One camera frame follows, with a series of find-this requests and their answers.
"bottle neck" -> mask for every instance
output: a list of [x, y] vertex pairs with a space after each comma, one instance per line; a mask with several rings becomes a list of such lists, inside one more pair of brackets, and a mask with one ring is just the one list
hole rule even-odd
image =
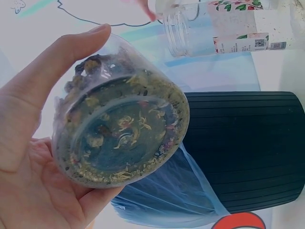
[[188, 56], [187, 19], [180, 10], [163, 16], [168, 48], [173, 57]]

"glass bottle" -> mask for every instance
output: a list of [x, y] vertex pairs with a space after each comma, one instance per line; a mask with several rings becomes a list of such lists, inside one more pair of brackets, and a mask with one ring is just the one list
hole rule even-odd
[[184, 93], [123, 38], [77, 63], [57, 98], [53, 157], [74, 182], [127, 185], [176, 151], [189, 123]]
[[163, 24], [172, 56], [296, 49], [290, 0], [217, 0], [168, 9]]

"blue plastic bag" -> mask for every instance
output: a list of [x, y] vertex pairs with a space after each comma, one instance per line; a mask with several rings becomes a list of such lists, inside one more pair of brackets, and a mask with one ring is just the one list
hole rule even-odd
[[196, 228], [229, 215], [183, 145], [157, 171], [126, 186], [112, 205], [127, 222], [157, 228]]

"bottle label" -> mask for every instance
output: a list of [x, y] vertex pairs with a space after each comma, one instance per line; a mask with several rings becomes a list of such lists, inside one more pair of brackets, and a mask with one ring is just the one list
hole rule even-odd
[[269, 34], [250, 33], [244, 35], [228, 35], [213, 37], [216, 53], [253, 52], [267, 50]]
[[215, 34], [256, 33], [255, 10], [263, 10], [260, 0], [219, 0], [207, 2]]
[[270, 48], [271, 50], [281, 50], [281, 49], [285, 49], [287, 45], [287, 42], [275, 42], [275, 43], [271, 43], [270, 44]]
[[220, 0], [208, 2], [209, 9], [219, 12], [231, 12], [234, 10], [263, 10], [260, 0]]

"person's hand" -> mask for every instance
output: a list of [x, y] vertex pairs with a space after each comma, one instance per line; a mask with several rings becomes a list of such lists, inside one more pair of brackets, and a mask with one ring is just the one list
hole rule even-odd
[[31, 138], [55, 83], [110, 33], [105, 25], [59, 38], [0, 89], [0, 229], [84, 229], [121, 191], [72, 183], [57, 169], [50, 139]]
[[148, 7], [148, 0], [136, 0], [138, 4], [141, 6], [142, 10], [146, 13], [151, 21], [155, 21], [157, 16], [153, 13]]

